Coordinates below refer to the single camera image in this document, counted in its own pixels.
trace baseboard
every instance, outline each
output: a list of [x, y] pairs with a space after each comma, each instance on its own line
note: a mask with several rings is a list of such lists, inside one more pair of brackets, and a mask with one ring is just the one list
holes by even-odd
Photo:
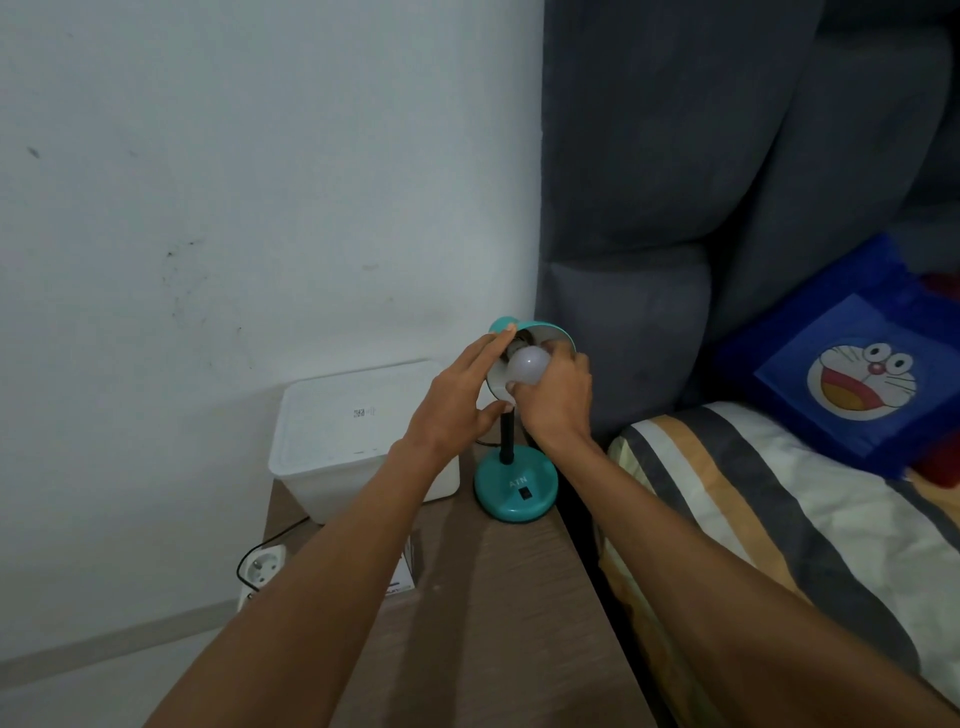
[[14, 657], [0, 662], [0, 691], [217, 629], [236, 614], [236, 608], [236, 600], [232, 599], [82, 642]]

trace hand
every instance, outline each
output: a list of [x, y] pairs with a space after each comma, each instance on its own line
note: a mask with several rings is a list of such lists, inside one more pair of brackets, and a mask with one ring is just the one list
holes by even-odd
[[548, 454], [577, 441], [591, 443], [593, 377], [584, 353], [567, 341], [552, 343], [550, 364], [536, 385], [508, 382], [523, 426]]
[[434, 378], [410, 420], [403, 439], [436, 458], [441, 469], [486, 434], [496, 418], [510, 408], [507, 402], [497, 400], [479, 410], [476, 403], [490, 368], [507, 350], [515, 333], [516, 325], [510, 324], [498, 335], [488, 333], [470, 344]]

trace pillow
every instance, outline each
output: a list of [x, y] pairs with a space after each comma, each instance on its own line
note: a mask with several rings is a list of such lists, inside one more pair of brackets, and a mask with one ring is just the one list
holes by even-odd
[[[960, 302], [960, 275], [931, 273], [921, 280], [934, 293]], [[935, 485], [944, 488], [960, 485], [960, 430], [933, 446], [923, 459], [913, 464], [913, 469]]]
[[824, 455], [902, 478], [960, 426], [960, 303], [871, 238], [721, 342], [716, 373]]

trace teal desk lamp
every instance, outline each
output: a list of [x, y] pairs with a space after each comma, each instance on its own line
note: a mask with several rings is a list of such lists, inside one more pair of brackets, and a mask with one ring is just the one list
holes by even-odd
[[[516, 336], [487, 375], [487, 385], [498, 400], [516, 405], [507, 391], [507, 382], [536, 384], [550, 363], [542, 345], [552, 340], [573, 339], [562, 328], [543, 321], [519, 321], [503, 316], [490, 331], [499, 333], [516, 324]], [[477, 466], [473, 491], [480, 505], [499, 521], [535, 521], [557, 500], [557, 469], [538, 449], [514, 445], [515, 412], [500, 416], [500, 447]]]

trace power strip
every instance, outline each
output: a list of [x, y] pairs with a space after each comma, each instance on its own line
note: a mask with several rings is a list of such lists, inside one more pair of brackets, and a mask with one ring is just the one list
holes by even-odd
[[[257, 589], [263, 589], [287, 563], [287, 547], [266, 546], [254, 551], [240, 567], [240, 574]], [[240, 599], [237, 601], [237, 612], [243, 609], [244, 604], [253, 599], [256, 592], [246, 584], [240, 590]]]

